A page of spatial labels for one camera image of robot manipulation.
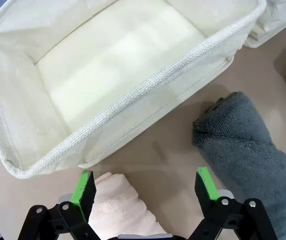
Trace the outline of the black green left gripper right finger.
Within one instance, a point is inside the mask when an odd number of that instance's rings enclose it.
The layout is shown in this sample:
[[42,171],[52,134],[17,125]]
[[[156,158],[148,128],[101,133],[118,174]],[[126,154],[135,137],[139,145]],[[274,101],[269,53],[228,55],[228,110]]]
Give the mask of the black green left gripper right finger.
[[262,201],[220,196],[207,167],[197,169],[194,190],[204,218],[188,240],[217,240],[223,229],[238,240],[278,240]]

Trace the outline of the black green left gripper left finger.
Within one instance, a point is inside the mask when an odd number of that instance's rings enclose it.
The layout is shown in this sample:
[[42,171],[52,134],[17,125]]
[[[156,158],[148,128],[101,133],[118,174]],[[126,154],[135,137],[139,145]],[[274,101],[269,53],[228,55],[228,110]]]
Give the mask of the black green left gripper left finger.
[[58,240],[61,234],[74,240],[101,240],[88,223],[95,195],[93,172],[84,170],[69,201],[50,209],[44,205],[29,209],[17,240]]

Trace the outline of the pink towel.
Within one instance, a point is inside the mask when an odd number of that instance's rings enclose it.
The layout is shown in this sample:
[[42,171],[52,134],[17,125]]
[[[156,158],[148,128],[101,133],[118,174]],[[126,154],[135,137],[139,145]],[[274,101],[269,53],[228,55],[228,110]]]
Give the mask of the pink towel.
[[101,240],[118,235],[149,236],[166,232],[124,174],[107,172],[95,180],[95,187],[88,224]]

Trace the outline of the gray towel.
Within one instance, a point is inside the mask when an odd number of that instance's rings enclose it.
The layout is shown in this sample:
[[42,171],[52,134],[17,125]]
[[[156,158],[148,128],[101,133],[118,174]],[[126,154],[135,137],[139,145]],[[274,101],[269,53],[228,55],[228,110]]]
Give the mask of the gray towel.
[[238,201],[262,201],[279,240],[286,240],[286,154],[243,92],[220,98],[193,122],[192,143]]

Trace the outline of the cream fabric basket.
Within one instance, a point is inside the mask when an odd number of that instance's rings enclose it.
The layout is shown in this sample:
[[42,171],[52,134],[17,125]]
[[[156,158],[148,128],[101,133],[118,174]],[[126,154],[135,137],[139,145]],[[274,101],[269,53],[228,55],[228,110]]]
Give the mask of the cream fabric basket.
[[0,160],[18,179],[91,167],[234,60],[266,0],[7,0]]
[[286,28],[286,0],[266,0],[266,9],[254,24],[244,45],[257,48]]

